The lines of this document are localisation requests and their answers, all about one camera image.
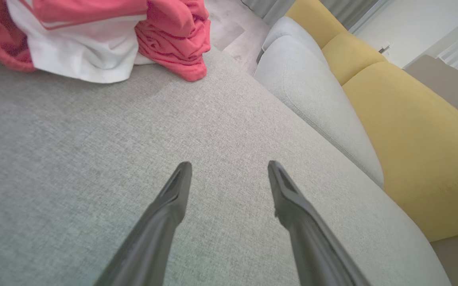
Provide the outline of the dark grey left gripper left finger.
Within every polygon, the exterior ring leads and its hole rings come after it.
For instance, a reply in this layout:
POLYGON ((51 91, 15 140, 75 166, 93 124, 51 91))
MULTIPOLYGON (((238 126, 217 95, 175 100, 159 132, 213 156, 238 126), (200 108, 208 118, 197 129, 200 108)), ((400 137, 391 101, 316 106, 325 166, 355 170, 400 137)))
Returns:
POLYGON ((180 163, 94 286, 162 286, 176 228, 185 217, 192 165, 180 163))

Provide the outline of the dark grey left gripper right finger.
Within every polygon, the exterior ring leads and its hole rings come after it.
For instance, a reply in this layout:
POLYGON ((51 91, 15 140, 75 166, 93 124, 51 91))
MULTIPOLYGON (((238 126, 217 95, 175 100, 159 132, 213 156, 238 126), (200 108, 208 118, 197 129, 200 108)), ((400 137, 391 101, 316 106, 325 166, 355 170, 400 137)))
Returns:
POLYGON ((284 167, 271 160, 275 216, 289 232, 301 286, 371 286, 284 167))

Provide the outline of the red white basketball jersey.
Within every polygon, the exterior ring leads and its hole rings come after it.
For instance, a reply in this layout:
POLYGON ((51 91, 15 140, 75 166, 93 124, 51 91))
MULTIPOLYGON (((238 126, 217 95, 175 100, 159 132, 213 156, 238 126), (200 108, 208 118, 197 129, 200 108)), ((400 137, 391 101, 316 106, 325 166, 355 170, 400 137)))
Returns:
POLYGON ((134 30, 147 8, 147 0, 0 0, 0 63, 91 83, 124 81, 134 65, 151 63, 134 30))

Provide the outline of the large grey fabric sofa ottoman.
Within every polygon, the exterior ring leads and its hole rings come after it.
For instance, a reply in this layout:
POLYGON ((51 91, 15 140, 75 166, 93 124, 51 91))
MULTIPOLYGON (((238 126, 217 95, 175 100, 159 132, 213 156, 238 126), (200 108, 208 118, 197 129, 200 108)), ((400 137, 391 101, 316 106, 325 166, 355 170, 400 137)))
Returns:
POLYGON ((192 164, 164 286, 299 286, 281 163, 372 286, 451 286, 385 192, 232 59, 87 83, 0 64, 0 286, 92 286, 177 165, 192 164))

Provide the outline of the long grey sofa seat cushion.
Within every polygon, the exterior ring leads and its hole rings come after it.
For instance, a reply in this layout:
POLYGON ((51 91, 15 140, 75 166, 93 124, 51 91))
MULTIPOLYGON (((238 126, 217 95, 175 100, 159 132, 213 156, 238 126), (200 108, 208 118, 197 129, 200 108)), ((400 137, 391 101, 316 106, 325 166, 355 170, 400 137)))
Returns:
POLYGON ((286 35, 260 58, 254 78, 379 187, 384 174, 349 98, 319 52, 286 35))

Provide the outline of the wide yellow sofa backrest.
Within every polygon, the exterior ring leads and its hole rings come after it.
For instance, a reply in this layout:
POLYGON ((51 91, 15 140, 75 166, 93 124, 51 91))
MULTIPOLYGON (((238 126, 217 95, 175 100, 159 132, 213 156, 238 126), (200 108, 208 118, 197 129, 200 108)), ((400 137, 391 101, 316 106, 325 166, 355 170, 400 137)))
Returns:
POLYGON ((458 110, 391 63, 343 85, 380 161, 384 191, 431 242, 458 236, 458 110))

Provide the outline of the narrow yellow sofa backrest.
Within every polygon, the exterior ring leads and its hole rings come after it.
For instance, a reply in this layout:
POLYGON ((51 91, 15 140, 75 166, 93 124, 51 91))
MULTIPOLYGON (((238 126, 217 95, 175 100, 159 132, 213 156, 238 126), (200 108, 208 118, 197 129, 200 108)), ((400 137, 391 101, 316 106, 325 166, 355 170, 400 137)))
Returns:
POLYGON ((336 35, 321 50, 340 85, 375 63, 387 62, 376 49, 349 32, 336 35))
POLYGON ((348 32, 319 0, 295 0, 285 16, 303 27, 321 48, 348 32))

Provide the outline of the short grey sofa seat cushion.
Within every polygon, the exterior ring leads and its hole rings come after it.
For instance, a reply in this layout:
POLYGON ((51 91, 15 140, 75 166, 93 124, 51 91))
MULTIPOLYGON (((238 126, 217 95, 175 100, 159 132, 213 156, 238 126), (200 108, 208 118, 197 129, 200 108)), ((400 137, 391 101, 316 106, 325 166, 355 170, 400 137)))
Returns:
POLYGON ((271 27, 267 34, 264 43, 260 49, 259 55, 257 56, 256 62, 260 61, 260 58, 266 51, 266 49, 278 38, 282 36, 292 36, 294 39, 301 42, 305 47, 309 48, 317 58, 319 58, 325 65, 328 65, 326 58, 324 57, 320 46, 316 43, 314 38, 302 27, 300 24, 295 22, 292 18, 284 16, 271 27))

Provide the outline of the white slatted blind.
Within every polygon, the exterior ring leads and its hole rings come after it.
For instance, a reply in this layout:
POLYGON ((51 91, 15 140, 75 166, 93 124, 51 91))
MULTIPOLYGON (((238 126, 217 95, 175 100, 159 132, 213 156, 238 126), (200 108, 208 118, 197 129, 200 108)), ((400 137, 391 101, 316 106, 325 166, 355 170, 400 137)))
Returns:
POLYGON ((442 60, 444 64, 458 70, 458 40, 441 51, 436 58, 442 60))

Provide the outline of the grey pleated curtain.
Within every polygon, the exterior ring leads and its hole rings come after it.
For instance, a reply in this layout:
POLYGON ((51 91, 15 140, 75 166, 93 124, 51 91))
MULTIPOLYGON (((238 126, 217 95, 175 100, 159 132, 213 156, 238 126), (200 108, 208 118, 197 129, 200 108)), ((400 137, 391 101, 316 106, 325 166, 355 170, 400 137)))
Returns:
MULTIPOLYGON (((351 28, 380 0, 316 0, 320 1, 346 28, 351 28)), ((296 0, 241 0, 270 27, 285 16, 296 0)))

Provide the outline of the beige upholstered wall panel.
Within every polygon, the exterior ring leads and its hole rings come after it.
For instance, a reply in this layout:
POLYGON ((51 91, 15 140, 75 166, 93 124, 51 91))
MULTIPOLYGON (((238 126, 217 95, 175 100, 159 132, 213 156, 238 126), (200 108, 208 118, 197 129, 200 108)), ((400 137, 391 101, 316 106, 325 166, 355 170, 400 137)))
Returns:
POLYGON ((438 58, 423 55, 405 71, 458 109, 458 70, 438 58))

